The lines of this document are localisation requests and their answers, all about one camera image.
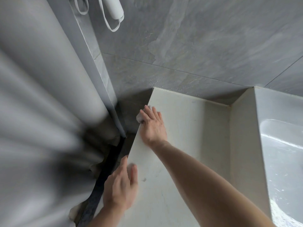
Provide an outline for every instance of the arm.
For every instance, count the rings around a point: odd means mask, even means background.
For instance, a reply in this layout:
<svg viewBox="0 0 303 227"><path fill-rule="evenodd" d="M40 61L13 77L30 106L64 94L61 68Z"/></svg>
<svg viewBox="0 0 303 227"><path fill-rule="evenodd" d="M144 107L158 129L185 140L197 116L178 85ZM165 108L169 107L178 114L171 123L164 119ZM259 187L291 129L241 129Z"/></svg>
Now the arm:
<svg viewBox="0 0 303 227"><path fill-rule="evenodd" d="M141 137L167 168L201 226L274 227L271 220L229 182L167 141L160 112L154 107L151 111L147 106L145 112L140 111L144 118Z"/></svg>
<svg viewBox="0 0 303 227"><path fill-rule="evenodd" d="M104 183L103 208L87 227L116 227L134 202L138 191L137 166L131 168L131 177L127 175L127 156L121 159L120 166Z"/></svg>

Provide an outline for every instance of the forearm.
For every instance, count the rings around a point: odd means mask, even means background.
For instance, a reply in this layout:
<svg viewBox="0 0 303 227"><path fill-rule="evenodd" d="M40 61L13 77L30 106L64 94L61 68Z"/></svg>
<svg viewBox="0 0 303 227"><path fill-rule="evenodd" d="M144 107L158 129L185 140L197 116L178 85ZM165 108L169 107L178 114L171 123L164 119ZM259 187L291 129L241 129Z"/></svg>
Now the forearm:
<svg viewBox="0 0 303 227"><path fill-rule="evenodd" d="M152 147L203 226L274 226L251 201L213 170L162 142Z"/></svg>
<svg viewBox="0 0 303 227"><path fill-rule="evenodd" d="M124 209L117 205L103 207L87 227L116 227L123 213Z"/></svg>

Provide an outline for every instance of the tile grout line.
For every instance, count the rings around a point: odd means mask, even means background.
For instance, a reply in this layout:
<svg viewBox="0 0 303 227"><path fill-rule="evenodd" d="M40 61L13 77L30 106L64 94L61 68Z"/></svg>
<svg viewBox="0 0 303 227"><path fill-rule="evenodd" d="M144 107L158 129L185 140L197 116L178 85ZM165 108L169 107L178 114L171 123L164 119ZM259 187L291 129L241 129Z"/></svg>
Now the tile grout line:
<svg viewBox="0 0 303 227"><path fill-rule="evenodd" d="M281 72L278 76L276 76L275 78L273 78L268 84L265 85L265 87L267 87L267 85L269 85L272 81L274 81L276 78L278 78L280 75L282 75L282 73L284 73L287 69L289 69L292 65L294 65L298 60L300 60L303 56L301 56L299 59L297 59L294 63L292 63L288 68L286 68L283 72Z"/></svg>
<svg viewBox="0 0 303 227"><path fill-rule="evenodd" d="M117 55L113 55L113 54L109 54L109 53L103 53L103 54L107 54L107 55L111 55L111 56L115 56L115 57L120 57L120 58L127 59L127 60L130 60L130 61L136 61L134 59L130 59L130 58L126 58L126 57L121 57L121 56L117 56ZM157 66L157 67L160 67L160 68L167 68L167 67L162 67L162 66L155 65L155 64L146 63L146 62L143 62L143 61L136 61L136 62L141 62L143 64L154 65L154 66ZM234 83L229 83L229 82L226 82L226 81L217 80L217 79L213 79L213 78L206 77L206 76L199 76L199 75L194 74L194 73L189 73L189 72L184 72L184 71L176 70L176 69L173 69L173 68L167 68L167 69L170 69L170 70L173 70L173 71L177 71L177 72L183 72L183 73L194 75L194 76L198 76L198 77L207 78L207 79L210 79L210 80L216 80L216 81L220 81L220 82L224 82L224 83L228 83L228 84L234 84ZM244 85L240 85L240 84L234 84L234 85L241 86L241 87L247 87L247 88L252 87L252 86L244 86Z"/></svg>

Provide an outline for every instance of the shower curtain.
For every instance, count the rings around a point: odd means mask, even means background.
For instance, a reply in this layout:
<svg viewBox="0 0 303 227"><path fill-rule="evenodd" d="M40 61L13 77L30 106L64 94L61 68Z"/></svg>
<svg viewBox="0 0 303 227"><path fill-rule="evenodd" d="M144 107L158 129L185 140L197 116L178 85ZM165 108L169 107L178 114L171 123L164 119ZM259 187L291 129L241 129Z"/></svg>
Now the shower curtain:
<svg viewBox="0 0 303 227"><path fill-rule="evenodd" d="M74 226L120 134L46 0L0 0L0 226Z"/></svg>

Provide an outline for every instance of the hand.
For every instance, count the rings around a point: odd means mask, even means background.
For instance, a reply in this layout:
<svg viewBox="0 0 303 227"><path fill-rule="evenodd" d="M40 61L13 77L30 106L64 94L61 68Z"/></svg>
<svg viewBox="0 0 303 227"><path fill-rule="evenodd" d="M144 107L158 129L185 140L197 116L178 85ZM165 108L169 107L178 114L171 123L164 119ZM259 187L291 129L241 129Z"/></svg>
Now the hand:
<svg viewBox="0 0 303 227"><path fill-rule="evenodd" d="M144 107L145 112L140 110L143 118L143 126L140 130L140 135L143 142L153 148L163 141L167 141L166 129L160 112L157 112L155 107L152 110L148 106Z"/></svg>
<svg viewBox="0 0 303 227"><path fill-rule="evenodd" d="M137 166L131 168L131 177L127 175L127 156L121 159L120 166L104 183L103 204L118 206L123 211L131 207L138 192Z"/></svg>

